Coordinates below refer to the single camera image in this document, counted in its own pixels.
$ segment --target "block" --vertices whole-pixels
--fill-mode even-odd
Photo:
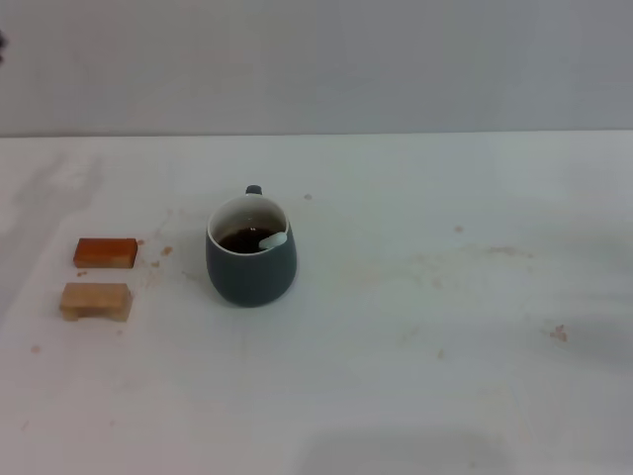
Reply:
[[[107,317],[126,322],[132,294],[126,284],[69,282],[61,294],[59,309],[63,319],[76,322],[84,317]]]
[[[72,259],[78,269],[119,268],[135,266],[138,244],[134,238],[100,239],[82,237]]]

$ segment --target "white table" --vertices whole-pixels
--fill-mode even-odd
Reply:
[[[249,184],[300,259],[254,310],[204,257]],[[91,236],[136,267],[78,277]],[[2,140],[0,315],[2,473],[630,473],[633,134]]]

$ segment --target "white wall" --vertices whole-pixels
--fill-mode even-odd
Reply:
[[[631,0],[0,0],[0,135],[633,129]]]

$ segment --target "coffee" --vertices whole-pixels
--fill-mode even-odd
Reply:
[[[259,242],[270,238],[275,233],[263,228],[245,228],[237,233],[223,237],[220,239],[219,245],[238,254],[254,254],[262,250],[259,248]]]

